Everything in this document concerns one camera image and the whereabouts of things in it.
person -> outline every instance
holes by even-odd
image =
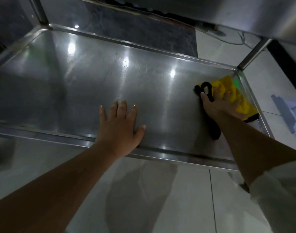
[[[214,90],[214,102],[201,94],[204,109],[226,137],[252,198],[273,232],[296,232],[296,150],[241,121],[239,102]],[[126,101],[115,101],[106,118],[101,106],[94,145],[1,199],[0,232],[63,233],[103,173],[141,142],[146,127],[133,133],[136,106],[126,111]]]

stainless steel shelf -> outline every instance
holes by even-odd
[[[235,67],[52,24],[20,46],[0,62],[0,135],[89,147],[99,105],[126,99],[138,107],[136,127],[147,126],[130,156],[237,170],[225,138],[209,137],[193,93],[230,74],[258,107]],[[271,135],[262,116],[252,126]]]

metal leg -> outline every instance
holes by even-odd
[[[49,21],[40,0],[29,0],[41,25],[48,25]]]
[[[251,52],[242,60],[238,65],[238,69],[243,71],[246,67],[265,49],[272,39],[263,38],[260,42],[251,50]]]

yellow cloth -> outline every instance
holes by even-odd
[[[247,102],[244,96],[240,93],[240,91],[236,88],[234,85],[230,75],[227,75],[226,77],[211,82],[212,87],[217,87],[219,90],[219,94],[221,97],[224,96],[226,91],[230,91],[230,102],[233,103],[236,100],[241,100],[240,105],[236,109],[237,112],[241,114],[246,114],[248,117],[251,117],[255,114],[258,114],[258,110],[253,106],[251,103]]]

forearm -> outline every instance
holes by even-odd
[[[94,145],[6,196],[0,200],[0,232],[64,232],[113,157]]]
[[[267,137],[228,113],[220,113],[214,120],[223,132],[248,185],[264,171],[296,160],[296,150]]]

